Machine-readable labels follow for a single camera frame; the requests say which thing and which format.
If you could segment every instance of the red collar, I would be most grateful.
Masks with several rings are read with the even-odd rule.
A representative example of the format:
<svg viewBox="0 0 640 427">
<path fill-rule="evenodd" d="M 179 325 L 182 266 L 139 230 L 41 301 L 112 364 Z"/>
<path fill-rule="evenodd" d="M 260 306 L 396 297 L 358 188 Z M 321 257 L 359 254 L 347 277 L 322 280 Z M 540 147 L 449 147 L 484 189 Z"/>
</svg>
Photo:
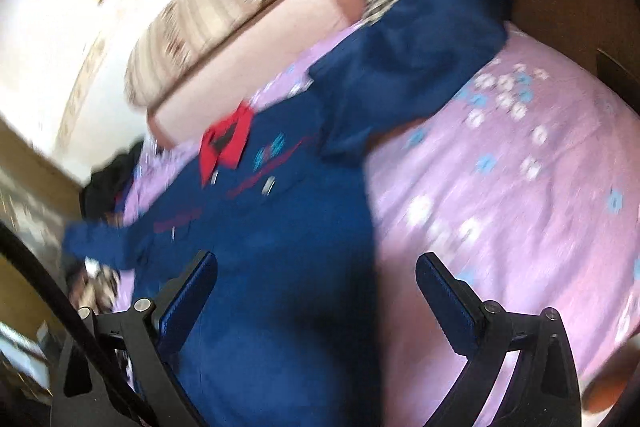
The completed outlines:
<svg viewBox="0 0 640 427">
<path fill-rule="evenodd" d="M 202 186 L 209 183 L 218 164 L 235 169 L 249 136 L 254 111 L 242 102 L 236 111 L 209 127 L 200 144 L 200 177 Z"/>
</svg>

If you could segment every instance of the black clamp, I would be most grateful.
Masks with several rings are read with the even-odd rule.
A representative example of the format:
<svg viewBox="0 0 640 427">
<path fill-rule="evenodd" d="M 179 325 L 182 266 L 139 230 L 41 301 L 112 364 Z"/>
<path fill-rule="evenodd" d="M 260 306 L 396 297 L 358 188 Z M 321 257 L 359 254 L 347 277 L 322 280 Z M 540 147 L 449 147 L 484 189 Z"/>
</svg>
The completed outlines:
<svg viewBox="0 0 640 427">
<path fill-rule="evenodd" d="M 520 355 L 489 427 L 580 427 L 578 377 L 558 311 L 523 315 L 482 302 L 434 253 L 420 256 L 415 276 L 452 349 L 468 359 L 425 427 L 472 427 L 508 351 Z"/>
<path fill-rule="evenodd" d="M 415 272 L 451 347 L 468 358 L 426 427 L 472 427 L 508 351 L 520 351 L 520 356 L 490 427 L 580 426 L 574 359 L 558 311 L 522 315 L 506 312 L 495 301 L 482 302 L 433 253 L 420 256 Z M 139 299 L 128 311 L 108 315 L 82 309 L 84 324 L 108 357 L 115 349 L 129 353 L 145 408 L 114 393 L 69 336 L 53 390 L 51 426 L 132 427 L 142 417 L 151 427 L 206 427 L 161 359 L 184 344 L 217 273 L 215 256 L 201 251 L 155 301 Z"/>
<path fill-rule="evenodd" d="M 142 417 L 150 427 L 207 427 L 159 353 L 165 358 L 180 350 L 217 276 L 215 256 L 201 251 L 155 300 L 139 299 L 128 311 L 114 314 L 95 315 L 89 308 L 81 309 L 82 321 L 114 364 L 114 350 L 128 352 L 152 417 L 125 404 L 69 335 L 52 390 L 51 426 L 133 427 L 141 424 Z"/>
</svg>

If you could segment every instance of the white wall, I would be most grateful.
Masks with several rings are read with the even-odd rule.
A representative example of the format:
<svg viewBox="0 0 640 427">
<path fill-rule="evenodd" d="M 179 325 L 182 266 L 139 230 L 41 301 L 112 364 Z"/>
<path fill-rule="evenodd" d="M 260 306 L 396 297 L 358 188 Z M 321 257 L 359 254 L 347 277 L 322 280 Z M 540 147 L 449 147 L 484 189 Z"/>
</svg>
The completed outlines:
<svg viewBox="0 0 640 427">
<path fill-rule="evenodd" d="M 146 129 L 124 101 L 133 44 L 169 0 L 137 0 L 115 26 L 121 0 L 0 0 L 0 113 L 27 141 L 85 181 L 93 166 L 128 147 Z M 96 36 L 112 28 L 68 145 L 54 144 L 69 93 Z"/>
</svg>

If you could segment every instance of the blue flower print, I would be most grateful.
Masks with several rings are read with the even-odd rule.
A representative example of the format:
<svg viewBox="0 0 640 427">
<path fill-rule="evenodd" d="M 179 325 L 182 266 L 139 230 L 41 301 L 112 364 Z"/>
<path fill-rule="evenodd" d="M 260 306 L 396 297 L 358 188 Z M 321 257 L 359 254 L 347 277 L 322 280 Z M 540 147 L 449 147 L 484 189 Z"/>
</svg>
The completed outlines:
<svg viewBox="0 0 640 427">
<path fill-rule="evenodd" d="M 409 140 L 406 141 L 406 146 L 407 147 L 415 147 L 416 145 L 418 145 L 418 143 L 422 142 L 422 140 L 424 140 L 424 137 L 426 136 L 426 134 L 424 133 L 424 131 L 422 129 L 416 129 L 414 132 L 411 133 L 411 136 L 409 137 Z"/>
<path fill-rule="evenodd" d="M 466 282 L 469 286 L 473 286 L 474 282 L 476 282 L 476 274 L 470 268 L 465 268 L 456 276 L 456 279 Z"/>
<path fill-rule="evenodd" d="M 525 86 L 530 86 L 531 77 L 528 74 L 525 74 L 525 73 L 518 73 L 517 76 L 516 76 L 516 82 L 524 84 Z"/>
<path fill-rule="evenodd" d="M 533 93 L 530 89 L 524 89 L 520 92 L 518 98 L 522 103 L 529 103 L 531 102 L 531 100 L 533 100 Z"/>
<path fill-rule="evenodd" d="M 622 210 L 622 192 L 611 189 L 609 198 L 607 198 L 607 208 L 611 214 L 619 214 Z"/>
<path fill-rule="evenodd" d="M 469 99 L 469 103 L 476 107 L 484 107 L 486 105 L 486 96 L 484 94 L 475 94 Z"/>
<path fill-rule="evenodd" d="M 454 100 L 465 100 L 466 97 L 468 97 L 468 94 L 469 94 L 469 90 L 466 89 L 466 87 L 463 86 L 463 87 L 460 88 L 460 90 L 455 95 L 453 95 L 453 99 Z"/>
<path fill-rule="evenodd" d="M 491 154 L 480 156 L 480 159 L 476 163 L 476 172 L 480 172 L 481 174 L 489 174 L 489 172 L 494 170 L 495 164 L 497 163 L 498 160 L 496 160 L 495 156 Z"/>
<path fill-rule="evenodd" d="M 280 133 L 276 136 L 276 139 L 271 144 L 271 156 L 277 156 L 282 152 L 284 148 L 284 134 Z"/>
<path fill-rule="evenodd" d="M 254 171 L 257 171 L 264 160 L 264 149 L 260 149 L 254 158 Z"/>
</svg>

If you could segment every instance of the blue jacket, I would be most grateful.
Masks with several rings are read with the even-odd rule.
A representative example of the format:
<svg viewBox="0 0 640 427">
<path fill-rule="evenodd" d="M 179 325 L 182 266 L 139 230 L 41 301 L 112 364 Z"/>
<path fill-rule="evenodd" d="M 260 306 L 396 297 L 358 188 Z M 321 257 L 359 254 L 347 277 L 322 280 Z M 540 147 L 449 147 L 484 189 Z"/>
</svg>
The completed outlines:
<svg viewBox="0 0 640 427">
<path fill-rule="evenodd" d="M 307 92 L 254 118 L 238 169 L 203 187 L 196 158 L 130 227 L 68 227 L 67 251 L 136 269 L 134 298 L 198 250 L 217 256 L 173 366 L 211 426 L 382 423 L 366 142 L 442 108 L 500 51 L 510 8 L 400 0 L 316 62 Z"/>
</svg>

